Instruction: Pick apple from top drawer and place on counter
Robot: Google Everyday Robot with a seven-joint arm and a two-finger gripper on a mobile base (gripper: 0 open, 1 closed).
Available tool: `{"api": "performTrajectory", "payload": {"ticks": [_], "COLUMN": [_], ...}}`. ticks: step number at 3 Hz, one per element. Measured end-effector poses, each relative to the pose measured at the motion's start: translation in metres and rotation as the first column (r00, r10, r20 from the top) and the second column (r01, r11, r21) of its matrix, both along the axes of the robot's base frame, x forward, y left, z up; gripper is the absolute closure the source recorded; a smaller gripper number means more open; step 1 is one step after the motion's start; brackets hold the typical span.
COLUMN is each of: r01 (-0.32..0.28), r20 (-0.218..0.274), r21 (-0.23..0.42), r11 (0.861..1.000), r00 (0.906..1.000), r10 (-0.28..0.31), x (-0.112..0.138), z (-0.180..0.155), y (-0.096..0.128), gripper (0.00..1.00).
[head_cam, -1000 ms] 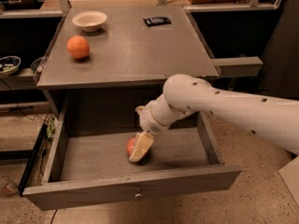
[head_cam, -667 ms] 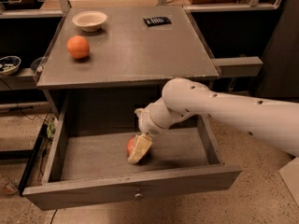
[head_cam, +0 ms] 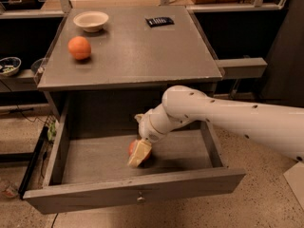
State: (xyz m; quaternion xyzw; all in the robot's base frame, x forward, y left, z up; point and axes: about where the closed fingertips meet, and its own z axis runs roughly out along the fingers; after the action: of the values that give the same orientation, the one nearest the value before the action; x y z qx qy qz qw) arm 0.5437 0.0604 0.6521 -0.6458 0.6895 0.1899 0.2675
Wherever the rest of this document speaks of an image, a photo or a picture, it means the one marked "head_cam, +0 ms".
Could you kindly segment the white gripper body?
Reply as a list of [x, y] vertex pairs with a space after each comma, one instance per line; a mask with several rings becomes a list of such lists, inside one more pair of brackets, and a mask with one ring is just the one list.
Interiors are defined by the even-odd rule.
[[150, 109], [146, 113], [139, 124], [139, 135], [142, 139], [151, 143], [157, 143], [162, 140], [165, 135], [158, 132], [151, 122], [153, 110]]

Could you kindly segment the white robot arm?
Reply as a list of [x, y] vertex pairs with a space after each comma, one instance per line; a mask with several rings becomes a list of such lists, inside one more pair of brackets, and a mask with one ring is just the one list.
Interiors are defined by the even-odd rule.
[[196, 89], [175, 85], [166, 89], [157, 107], [135, 119], [140, 137], [131, 144], [131, 167], [147, 159], [153, 143], [194, 121], [228, 129], [298, 162], [304, 159], [303, 108], [214, 99]]

